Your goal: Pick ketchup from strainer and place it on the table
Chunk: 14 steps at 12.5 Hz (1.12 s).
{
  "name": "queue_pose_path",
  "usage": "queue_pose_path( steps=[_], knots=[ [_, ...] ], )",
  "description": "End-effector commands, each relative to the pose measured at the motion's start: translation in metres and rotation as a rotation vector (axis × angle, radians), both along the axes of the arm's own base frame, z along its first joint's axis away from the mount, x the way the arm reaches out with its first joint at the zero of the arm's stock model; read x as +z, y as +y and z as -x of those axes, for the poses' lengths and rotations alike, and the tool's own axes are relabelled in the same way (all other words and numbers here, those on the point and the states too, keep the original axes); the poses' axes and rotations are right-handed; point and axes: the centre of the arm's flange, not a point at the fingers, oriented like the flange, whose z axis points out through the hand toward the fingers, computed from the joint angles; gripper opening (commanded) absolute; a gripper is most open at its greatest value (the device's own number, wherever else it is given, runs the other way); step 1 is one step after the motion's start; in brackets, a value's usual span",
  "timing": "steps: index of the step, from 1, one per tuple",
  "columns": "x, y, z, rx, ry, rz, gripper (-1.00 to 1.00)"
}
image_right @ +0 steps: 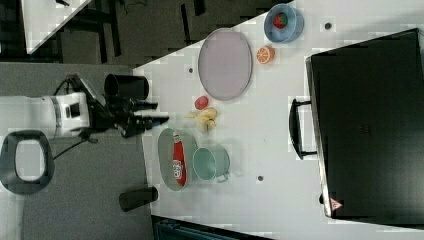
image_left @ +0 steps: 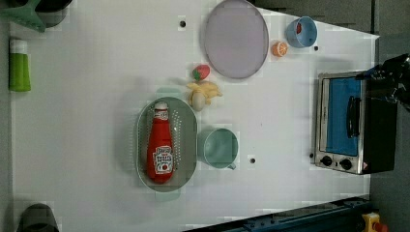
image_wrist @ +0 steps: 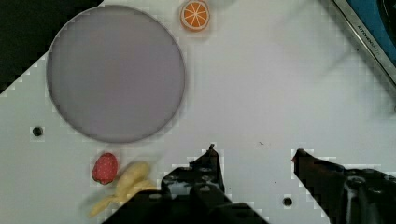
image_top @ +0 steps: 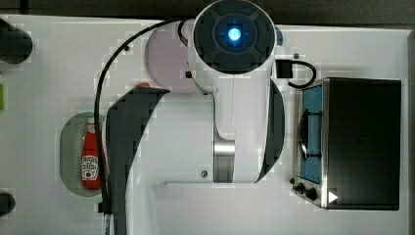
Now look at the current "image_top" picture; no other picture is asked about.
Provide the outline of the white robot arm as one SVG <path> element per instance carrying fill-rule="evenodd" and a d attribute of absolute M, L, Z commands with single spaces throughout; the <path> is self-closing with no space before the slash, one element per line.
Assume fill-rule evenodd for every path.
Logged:
<path fill-rule="evenodd" d="M 285 118 L 270 17 L 248 0 L 218 0 L 197 15 L 187 49 L 195 91 L 135 87 L 108 109 L 106 235 L 158 235 L 158 187 L 256 183 L 280 157 Z"/>

